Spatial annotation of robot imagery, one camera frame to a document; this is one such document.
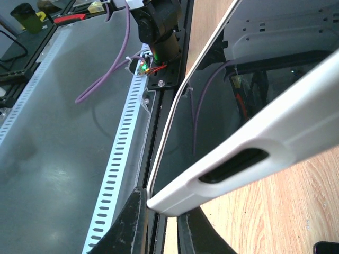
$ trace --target green container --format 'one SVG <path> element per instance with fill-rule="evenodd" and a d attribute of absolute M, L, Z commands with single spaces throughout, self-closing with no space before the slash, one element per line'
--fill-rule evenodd
<path fill-rule="evenodd" d="M 29 3 L 18 5 L 11 11 L 11 16 L 18 20 L 30 33 L 39 33 L 42 29 L 42 22 Z"/>

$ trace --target wooden table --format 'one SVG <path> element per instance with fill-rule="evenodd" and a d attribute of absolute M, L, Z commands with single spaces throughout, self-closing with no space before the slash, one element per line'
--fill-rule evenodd
<path fill-rule="evenodd" d="M 195 0 L 188 69 L 231 0 Z M 339 242 L 339 147 L 202 206 L 238 253 L 312 253 Z M 165 254 L 177 253 L 176 218 L 168 219 Z"/>

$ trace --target metal screw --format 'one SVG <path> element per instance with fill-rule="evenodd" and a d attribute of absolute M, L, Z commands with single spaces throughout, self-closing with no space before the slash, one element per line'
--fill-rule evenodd
<path fill-rule="evenodd" d="M 158 86 L 163 87 L 165 85 L 165 82 L 163 80 L 159 80 Z"/>

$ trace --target perforated metal rail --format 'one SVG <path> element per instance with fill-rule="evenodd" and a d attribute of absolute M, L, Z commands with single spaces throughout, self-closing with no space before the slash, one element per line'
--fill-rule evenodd
<path fill-rule="evenodd" d="M 147 76 L 133 76 L 85 240 L 83 254 L 88 253 L 111 227 L 138 113 L 141 108 L 138 96 L 143 93 L 147 79 Z"/>
<path fill-rule="evenodd" d="M 16 101 L 14 107 L 12 108 L 11 112 L 9 113 L 8 117 L 6 118 L 3 125 L 0 127 L 0 147 L 2 142 L 4 141 L 6 135 L 10 131 L 11 127 L 15 123 L 15 120 L 19 116 L 20 112 L 22 111 L 23 107 L 25 106 L 26 102 L 32 95 L 33 91 L 37 87 L 41 77 L 43 76 L 44 72 L 47 70 L 50 63 L 53 61 L 53 58 L 61 48 L 62 44 L 65 42 L 66 38 L 68 37 L 70 30 L 63 30 L 60 32 L 60 35 L 55 40 L 53 46 L 49 50 L 46 58 L 40 64 L 40 66 L 35 71 L 34 75 L 27 83 L 25 89 L 23 90 L 22 94 L 20 95 L 19 99 Z"/>

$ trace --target yellow component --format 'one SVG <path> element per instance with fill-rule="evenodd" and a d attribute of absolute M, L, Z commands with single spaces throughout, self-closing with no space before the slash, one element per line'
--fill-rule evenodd
<path fill-rule="evenodd" d="M 89 7 L 88 7 L 88 11 L 93 14 L 93 13 L 97 13 L 97 12 L 104 12 L 105 9 L 102 6 L 101 2 L 93 2 Z"/>
<path fill-rule="evenodd" d="M 242 86 L 242 79 L 240 78 L 240 76 L 232 77 L 232 81 L 234 83 L 235 88 L 240 88 Z"/>
<path fill-rule="evenodd" d="M 46 18 L 45 12 L 37 12 L 36 15 L 39 17 L 40 21 L 43 22 Z"/>

